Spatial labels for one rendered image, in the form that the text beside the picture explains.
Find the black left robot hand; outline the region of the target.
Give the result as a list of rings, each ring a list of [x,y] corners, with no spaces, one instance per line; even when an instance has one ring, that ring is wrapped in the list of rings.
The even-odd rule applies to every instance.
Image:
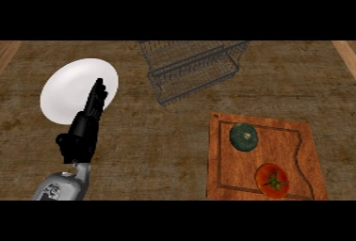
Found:
[[[88,163],[91,160],[106,96],[106,86],[103,79],[98,78],[88,92],[84,109],[75,115],[69,130],[56,137],[64,164]]]

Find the red tomato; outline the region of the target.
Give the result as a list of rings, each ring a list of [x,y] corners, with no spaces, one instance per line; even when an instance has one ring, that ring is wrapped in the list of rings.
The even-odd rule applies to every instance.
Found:
[[[273,198],[282,199],[289,191],[289,180],[283,169],[271,163],[262,164],[253,174],[253,180],[261,193]]]

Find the brown wooden cutting board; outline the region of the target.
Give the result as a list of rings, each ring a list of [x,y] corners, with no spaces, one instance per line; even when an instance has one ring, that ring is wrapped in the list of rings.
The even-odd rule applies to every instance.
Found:
[[[248,152],[237,151],[228,141],[231,126],[243,122],[253,127],[258,136],[256,147]],[[211,113],[205,197],[212,200],[264,200],[267,196],[256,187],[255,171],[265,163],[277,165],[286,174],[286,201],[327,198],[310,125]]]

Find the white plate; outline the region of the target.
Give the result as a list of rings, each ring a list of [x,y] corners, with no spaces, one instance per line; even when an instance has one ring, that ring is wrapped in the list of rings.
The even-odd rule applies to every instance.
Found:
[[[82,58],[61,66],[50,76],[39,92],[39,110],[56,124],[69,125],[84,109],[88,92],[95,80],[103,79],[109,106],[119,86],[119,77],[112,65],[98,58]]]

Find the dark green round vegetable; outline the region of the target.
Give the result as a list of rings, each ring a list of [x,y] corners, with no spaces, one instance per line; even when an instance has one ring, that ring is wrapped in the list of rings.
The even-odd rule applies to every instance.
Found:
[[[240,152],[249,152],[255,149],[258,135],[253,127],[242,122],[236,123],[228,130],[228,141],[233,148]]]

